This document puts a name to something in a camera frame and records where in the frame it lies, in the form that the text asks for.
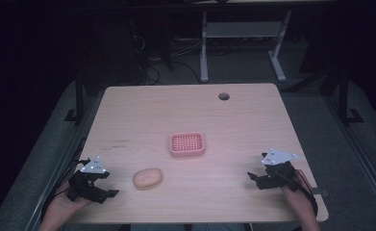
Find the person's left hand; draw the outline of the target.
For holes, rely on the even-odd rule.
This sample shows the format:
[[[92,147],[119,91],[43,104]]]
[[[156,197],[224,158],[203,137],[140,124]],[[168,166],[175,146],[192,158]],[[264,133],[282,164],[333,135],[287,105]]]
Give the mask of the person's left hand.
[[[77,212],[91,204],[91,201],[82,197],[77,198],[74,201],[70,200],[66,195],[68,189],[68,182],[63,183],[57,189],[57,193],[49,203],[46,215],[44,216],[45,219],[65,223],[70,220]]]

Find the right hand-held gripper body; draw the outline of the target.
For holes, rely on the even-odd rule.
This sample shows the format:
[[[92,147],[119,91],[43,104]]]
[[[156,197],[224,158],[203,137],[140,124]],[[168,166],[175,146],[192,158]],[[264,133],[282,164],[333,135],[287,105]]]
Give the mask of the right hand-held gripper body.
[[[270,189],[283,186],[288,186],[292,191],[298,189],[297,183],[294,181],[295,168],[291,164],[291,161],[297,158],[296,154],[271,148],[262,156],[266,179],[261,182],[269,182]]]

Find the grey metal rail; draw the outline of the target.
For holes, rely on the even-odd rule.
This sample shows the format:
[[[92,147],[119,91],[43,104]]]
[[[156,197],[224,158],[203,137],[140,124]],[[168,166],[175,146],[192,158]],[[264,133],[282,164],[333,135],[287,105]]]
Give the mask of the grey metal rail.
[[[325,97],[324,148],[329,166],[346,184],[346,195],[355,207],[376,212],[376,113],[364,97],[352,103],[349,122],[338,115],[338,104]]]
[[[63,175],[80,141],[81,126],[76,124],[77,99],[63,95],[46,123],[28,159],[30,197],[29,219],[23,231],[37,231],[44,202]]]

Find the tan potato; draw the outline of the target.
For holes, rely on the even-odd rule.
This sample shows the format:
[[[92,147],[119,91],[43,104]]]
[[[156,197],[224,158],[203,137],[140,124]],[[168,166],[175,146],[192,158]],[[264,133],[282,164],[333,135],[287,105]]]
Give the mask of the tan potato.
[[[133,178],[137,189],[144,190],[160,184],[163,180],[163,173],[159,168],[151,167],[138,171]]]

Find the pink soap dish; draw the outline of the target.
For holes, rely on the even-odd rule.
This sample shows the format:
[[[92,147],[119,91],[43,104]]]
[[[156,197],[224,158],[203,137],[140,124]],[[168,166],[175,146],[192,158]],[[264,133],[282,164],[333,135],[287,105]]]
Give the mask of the pink soap dish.
[[[201,156],[205,153],[204,136],[200,132],[172,134],[169,150],[174,158]]]

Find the black metal stand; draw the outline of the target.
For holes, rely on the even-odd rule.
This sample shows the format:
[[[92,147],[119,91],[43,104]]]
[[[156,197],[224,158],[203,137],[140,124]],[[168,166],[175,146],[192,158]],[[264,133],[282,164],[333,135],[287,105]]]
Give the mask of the black metal stand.
[[[338,89],[338,117],[341,122],[348,126],[350,123],[362,123],[363,119],[356,109],[349,109],[348,104],[348,77],[343,69],[339,75]]]
[[[64,120],[74,122],[78,126],[84,116],[84,85],[81,71],[78,71],[78,74],[75,78],[75,108],[70,109]]]

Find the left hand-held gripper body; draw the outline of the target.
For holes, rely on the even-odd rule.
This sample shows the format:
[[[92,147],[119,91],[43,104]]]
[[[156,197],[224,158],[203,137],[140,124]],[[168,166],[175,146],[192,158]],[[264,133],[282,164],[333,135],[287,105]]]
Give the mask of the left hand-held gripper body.
[[[83,164],[68,180],[69,190],[67,197],[74,201],[75,199],[82,197],[89,201],[95,202],[93,199],[94,193],[97,189],[100,189],[94,185],[95,181],[92,181],[93,173],[103,173],[105,169],[100,156],[94,159],[82,160]]]

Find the white metal desk frame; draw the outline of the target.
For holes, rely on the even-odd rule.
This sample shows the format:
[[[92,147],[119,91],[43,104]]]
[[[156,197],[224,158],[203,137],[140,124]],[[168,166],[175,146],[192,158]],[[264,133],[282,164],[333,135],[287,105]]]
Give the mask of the white metal desk frame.
[[[256,22],[209,22],[207,13],[203,13],[201,52],[200,52],[200,81],[209,81],[207,41],[208,39],[250,39],[250,38],[276,38],[276,44],[268,51],[268,57],[275,71],[277,80],[287,80],[284,70],[279,62],[281,50],[292,10],[285,12],[281,21],[256,21]]]

